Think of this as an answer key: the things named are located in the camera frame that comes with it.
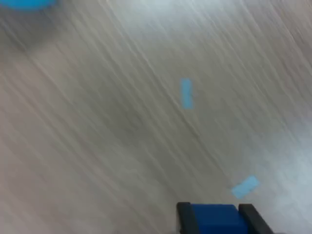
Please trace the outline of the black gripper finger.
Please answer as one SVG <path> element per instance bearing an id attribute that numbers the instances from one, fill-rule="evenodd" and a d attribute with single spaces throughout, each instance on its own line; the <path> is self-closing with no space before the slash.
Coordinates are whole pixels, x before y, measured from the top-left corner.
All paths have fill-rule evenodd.
<path id="1" fill-rule="evenodd" d="M 176 223 L 178 234 L 200 234 L 190 202 L 178 202 L 176 204 Z"/>
<path id="2" fill-rule="evenodd" d="M 248 234 L 274 234 L 253 204 L 239 204 L 238 212 L 247 224 Z"/>

